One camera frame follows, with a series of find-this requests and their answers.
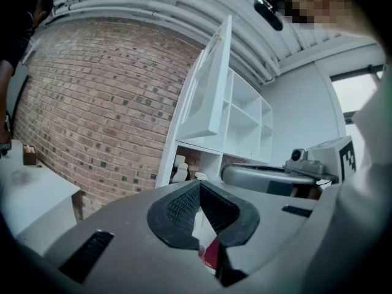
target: window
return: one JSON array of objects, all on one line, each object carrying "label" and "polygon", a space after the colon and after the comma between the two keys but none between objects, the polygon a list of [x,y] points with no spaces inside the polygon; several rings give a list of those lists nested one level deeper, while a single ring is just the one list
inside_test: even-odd
[{"label": "window", "polygon": [[362,109],[376,92],[382,75],[382,66],[369,66],[367,69],[331,77],[344,114],[347,135],[350,135],[353,139],[358,168],[361,167],[363,160],[364,140],[358,128],[352,122],[352,117],[356,111]]}]

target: open cabinet door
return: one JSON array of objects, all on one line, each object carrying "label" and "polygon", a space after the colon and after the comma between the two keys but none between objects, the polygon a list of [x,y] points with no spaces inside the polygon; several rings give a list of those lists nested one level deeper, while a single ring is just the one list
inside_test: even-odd
[{"label": "open cabinet door", "polygon": [[190,102],[178,127],[177,140],[218,133],[231,41],[232,16],[229,15],[207,44],[193,75],[189,75],[192,80]]}]

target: white table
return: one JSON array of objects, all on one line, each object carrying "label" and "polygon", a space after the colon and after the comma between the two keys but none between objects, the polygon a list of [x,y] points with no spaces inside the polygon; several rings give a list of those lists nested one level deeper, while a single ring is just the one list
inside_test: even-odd
[{"label": "white table", "polygon": [[23,165],[23,145],[12,140],[12,150],[0,159],[0,211],[11,234],[43,255],[76,225],[71,196],[79,187],[43,163]]}]

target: white cabinet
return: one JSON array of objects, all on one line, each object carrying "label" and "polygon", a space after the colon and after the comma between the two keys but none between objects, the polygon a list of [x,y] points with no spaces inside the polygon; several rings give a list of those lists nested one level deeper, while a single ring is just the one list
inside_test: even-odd
[{"label": "white cabinet", "polygon": [[227,17],[191,67],[181,91],[162,156],[156,186],[167,185],[178,146],[202,152],[199,171],[219,176],[222,156],[267,164],[273,111],[229,67],[232,17]]}]

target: white ceiling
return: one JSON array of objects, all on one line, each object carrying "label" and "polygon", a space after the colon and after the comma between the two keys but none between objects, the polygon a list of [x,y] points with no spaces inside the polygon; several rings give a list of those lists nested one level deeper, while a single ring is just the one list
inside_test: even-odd
[{"label": "white ceiling", "polygon": [[174,29],[206,44],[233,15],[230,65],[253,84],[336,53],[372,44],[326,31],[305,31],[285,23],[276,32],[253,8],[254,0],[55,0],[55,16],[124,16]]}]

